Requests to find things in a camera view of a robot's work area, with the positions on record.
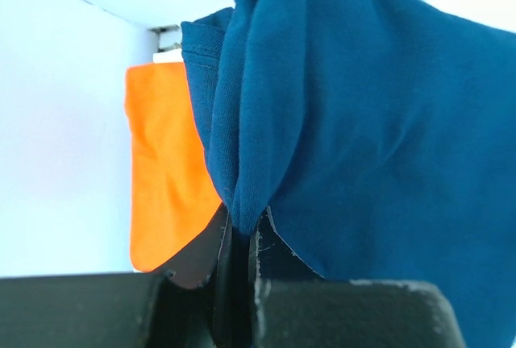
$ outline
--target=fabric fold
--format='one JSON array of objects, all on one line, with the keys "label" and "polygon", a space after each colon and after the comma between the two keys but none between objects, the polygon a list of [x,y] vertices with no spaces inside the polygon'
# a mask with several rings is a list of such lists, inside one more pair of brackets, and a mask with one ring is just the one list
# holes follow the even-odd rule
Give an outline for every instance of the fabric fold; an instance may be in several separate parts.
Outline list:
[{"label": "fabric fold", "polygon": [[420,0],[235,3],[183,30],[207,168],[239,234],[270,205],[319,274],[430,281],[470,348],[509,347],[516,36]]}]

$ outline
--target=blue fabric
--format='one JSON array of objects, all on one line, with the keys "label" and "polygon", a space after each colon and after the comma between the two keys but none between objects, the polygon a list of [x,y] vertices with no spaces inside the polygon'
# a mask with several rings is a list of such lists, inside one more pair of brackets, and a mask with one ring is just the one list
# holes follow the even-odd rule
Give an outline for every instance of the blue fabric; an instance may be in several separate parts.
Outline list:
[{"label": "blue fabric", "polygon": [[331,280],[437,284],[470,348],[516,333],[516,35],[419,0],[235,0],[184,23],[242,236],[270,205]]}]

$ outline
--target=orange cloth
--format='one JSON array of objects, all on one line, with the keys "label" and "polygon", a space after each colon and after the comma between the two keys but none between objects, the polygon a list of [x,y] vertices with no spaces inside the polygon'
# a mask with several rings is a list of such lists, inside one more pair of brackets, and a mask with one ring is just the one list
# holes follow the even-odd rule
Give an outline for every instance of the orange cloth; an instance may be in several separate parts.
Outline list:
[{"label": "orange cloth", "polygon": [[151,271],[201,233],[221,203],[206,170],[183,63],[127,70],[131,261]]}]

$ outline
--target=teal t-shirt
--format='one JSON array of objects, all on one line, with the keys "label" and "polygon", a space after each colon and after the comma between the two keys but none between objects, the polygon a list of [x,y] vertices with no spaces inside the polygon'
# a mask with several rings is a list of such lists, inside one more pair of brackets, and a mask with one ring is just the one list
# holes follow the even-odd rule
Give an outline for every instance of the teal t-shirt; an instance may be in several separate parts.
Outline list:
[{"label": "teal t-shirt", "polygon": [[437,284],[470,348],[516,334],[516,35],[420,0],[235,0],[183,23],[194,117],[245,239],[330,280]]}]

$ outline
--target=scuffed black surface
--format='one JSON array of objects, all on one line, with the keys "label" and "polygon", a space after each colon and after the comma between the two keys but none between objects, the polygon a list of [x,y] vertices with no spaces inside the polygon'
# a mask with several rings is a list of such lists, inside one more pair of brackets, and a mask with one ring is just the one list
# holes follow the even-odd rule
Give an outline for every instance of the scuffed black surface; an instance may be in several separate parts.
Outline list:
[{"label": "scuffed black surface", "polygon": [[447,301],[417,285],[259,280],[255,348],[464,348]]},{"label": "scuffed black surface", "polygon": [[227,216],[223,240],[218,252],[217,273],[212,277],[215,287],[212,336],[218,348],[231,348],[232,343],[232,240],[233,226]]},{"label": "scuffed black surface", "polygon": [[255,277],[292,281],[323,280],[276,233],[269,210],[262,213],[250,244],[249,280],[252,284]]}]

